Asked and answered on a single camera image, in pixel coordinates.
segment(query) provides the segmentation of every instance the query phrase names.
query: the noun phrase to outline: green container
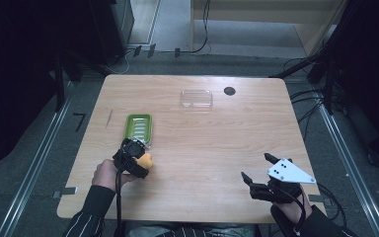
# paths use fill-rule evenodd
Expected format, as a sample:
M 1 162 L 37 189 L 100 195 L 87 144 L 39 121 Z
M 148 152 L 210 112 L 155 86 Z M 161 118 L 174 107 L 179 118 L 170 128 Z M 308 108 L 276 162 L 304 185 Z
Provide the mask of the green container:
M 129 115 L 125 123 L 124 138 L 152 142 L 152 117 L 150 115 Z

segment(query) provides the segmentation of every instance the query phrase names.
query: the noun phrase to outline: black round disc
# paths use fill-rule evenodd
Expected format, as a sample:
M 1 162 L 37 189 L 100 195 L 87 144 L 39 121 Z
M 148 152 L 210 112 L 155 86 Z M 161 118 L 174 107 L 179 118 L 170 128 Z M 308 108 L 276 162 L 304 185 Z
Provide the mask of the black round disc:
M 226 94 L 228 96 L 233 96 L 233 95 L 235 95 L 235 93 L 236 93 L 236 90 L 233 87 L 224 88 L 224 94 Z
M 126 151 L 128 152 L 128 154 L 130 154 L 131 157 L 139 156 L 142 153 L 142 150 L 143 148 L 136 143 L 131 143 L 126 149 Z

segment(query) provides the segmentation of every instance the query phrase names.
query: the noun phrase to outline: black sleeve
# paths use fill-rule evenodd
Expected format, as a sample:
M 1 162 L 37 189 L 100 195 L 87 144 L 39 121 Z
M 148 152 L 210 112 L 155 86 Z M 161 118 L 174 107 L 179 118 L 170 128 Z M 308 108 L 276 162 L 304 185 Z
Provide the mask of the black sleeve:
M 114 196 L 115 192 L 109 188 L 92 186 L 82 210 L 70 220 L 63 236 L 101 236 L 104 229 L 104 217 Z
M 357 237 L 352 231 L 334 224 L 316 205 L 312 214 L 304 221 L 300 234 L 305 237 Z M 276 206 L 271 207 L 272 217 L 284 236 L 296 236 L 295 225 Z

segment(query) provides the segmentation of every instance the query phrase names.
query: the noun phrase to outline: clear plastic container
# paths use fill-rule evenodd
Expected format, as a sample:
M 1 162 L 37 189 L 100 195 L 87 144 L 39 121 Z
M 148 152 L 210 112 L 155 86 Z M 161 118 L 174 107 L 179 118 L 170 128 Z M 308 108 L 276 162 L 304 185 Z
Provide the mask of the clear plastic container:
M 212 93 L 207 90 L 183 90 L 181 107 L 189 111 L 211 111 L 213 108 Z

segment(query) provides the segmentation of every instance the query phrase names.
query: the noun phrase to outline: sleeve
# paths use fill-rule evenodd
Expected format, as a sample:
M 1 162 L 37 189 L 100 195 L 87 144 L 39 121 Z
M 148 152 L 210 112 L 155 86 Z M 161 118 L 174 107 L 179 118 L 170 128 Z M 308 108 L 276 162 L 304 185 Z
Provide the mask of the sleeve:
M 316 205 L 304 222 L 301 233 L 306 236 L 357 236 L 352 231 L 334 224 Z
M 82 210 L 70 220 L 63 236 L 101 236 L 104 229 L 104 217 L 114 196 L 115 192 L 109 188 L 92 186 Z

